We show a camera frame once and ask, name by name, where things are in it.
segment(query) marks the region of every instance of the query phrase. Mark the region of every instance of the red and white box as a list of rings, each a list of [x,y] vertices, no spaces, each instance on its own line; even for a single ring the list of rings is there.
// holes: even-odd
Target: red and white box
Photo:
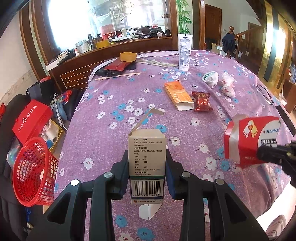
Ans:
[[[224,134],[225,158],[239,162],[241,168],[264,163],[257,159],[257,149],[261,145],[276,147],[280,127],[279,118],[274,116],[234,116]]]
[[[31,100],[16,119],[12,130],[24,145],[28,140],[37,137],[42,132],[43,127],[52,115],[53,112],[49,106],[37,100]]]

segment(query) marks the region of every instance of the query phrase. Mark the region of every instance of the purple tablecloth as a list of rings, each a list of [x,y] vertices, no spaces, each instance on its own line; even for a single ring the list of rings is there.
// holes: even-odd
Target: purple tablecloth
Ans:
[[[178,56],[149,57],[157,61],[178,63]],[[225,160],[223,135],[229,120],[238,113],[249,116],[279,116],[257,91],[258,77],[236,61],[208,51],[192,51],[189,71],[137,64],[140,75],[103,81],[92,80],[72,118],[60,156],[55,197],[73,179],[93,180],[121,160],[127,149],[128,133],[151,107],[162,109],[163,116],[151,115],[141,128],[158,128],[168,141],[175,161],[201,179],[224,179],[255,217],[265,212],[282,192],[289,177],[274,164],[244,170]],[[211,89],[201,78],[210,71],[232,75],[234,99],[221,92],[221,83]],[[209,92],[214,111],[177,111],[164,83],[181,80],[188,93]],[[282,122],[278,143],[286,144],[292,135]],[[122,201],[113,201],[116,240],[179,240],[183,201],[173,201],[165,188],[162,207],[151,220],[139,217],[139,207],[130,204],[129,185]],[[209,221],[205,208],[205,221]],[[89,221],[85,237],[88,240]]]

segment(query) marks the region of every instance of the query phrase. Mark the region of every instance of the red basket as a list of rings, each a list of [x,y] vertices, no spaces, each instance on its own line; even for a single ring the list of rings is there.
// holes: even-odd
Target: red basket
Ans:
[[[22,205],[31,207],[53,202],[58,163],[41,137],[34,137],[24,144],[15,160],[12,175],[13,189]]]

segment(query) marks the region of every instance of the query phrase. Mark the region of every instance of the metal screw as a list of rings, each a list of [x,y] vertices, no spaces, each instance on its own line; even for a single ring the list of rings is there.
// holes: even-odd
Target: metal screw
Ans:
[[[224,184],[224,181],[223,181],[223,179],[217,179],[216,180],[216,183],[218,184],[218,185],[223,185]]]
[[[106,172],[106,173],[104,173],[104,177],[105,178],[110,178],[112,176],[113,176],[113,173],[112,172]]]
[[[79,184],[79,180],[77,180],[77,179],[74,179],[74,180],[71,181],[72,186],[76,186],[78,184]]]
[[[182,177],[190,177],[190,172],[182,172]]]

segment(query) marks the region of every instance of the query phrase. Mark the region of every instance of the glass window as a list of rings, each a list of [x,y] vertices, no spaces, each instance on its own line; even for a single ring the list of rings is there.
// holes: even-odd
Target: glass window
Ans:
[[[50,0],[49,22],[61,50],[75,48],[88,34],[114,33],[122,28],[151,26],[165,28],[165,0]]]

